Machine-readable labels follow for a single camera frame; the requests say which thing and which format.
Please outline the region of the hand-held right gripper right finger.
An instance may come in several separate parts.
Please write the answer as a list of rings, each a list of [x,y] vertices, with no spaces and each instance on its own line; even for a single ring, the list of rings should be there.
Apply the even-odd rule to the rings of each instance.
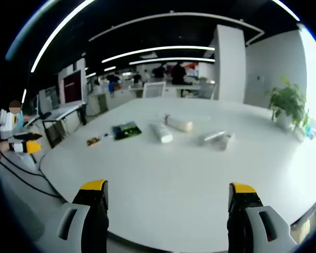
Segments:
[[[297,247],[290,225],[263,205],[251,186],[230,183],[228,213],[228,252],[293,252]]]

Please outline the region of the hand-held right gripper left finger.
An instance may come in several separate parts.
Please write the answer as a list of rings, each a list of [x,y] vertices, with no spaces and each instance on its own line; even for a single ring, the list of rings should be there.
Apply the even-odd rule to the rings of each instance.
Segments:
[[[71,203],[65,204],[57,236],[65,252],[107,252],[108,181],[82,185]]]

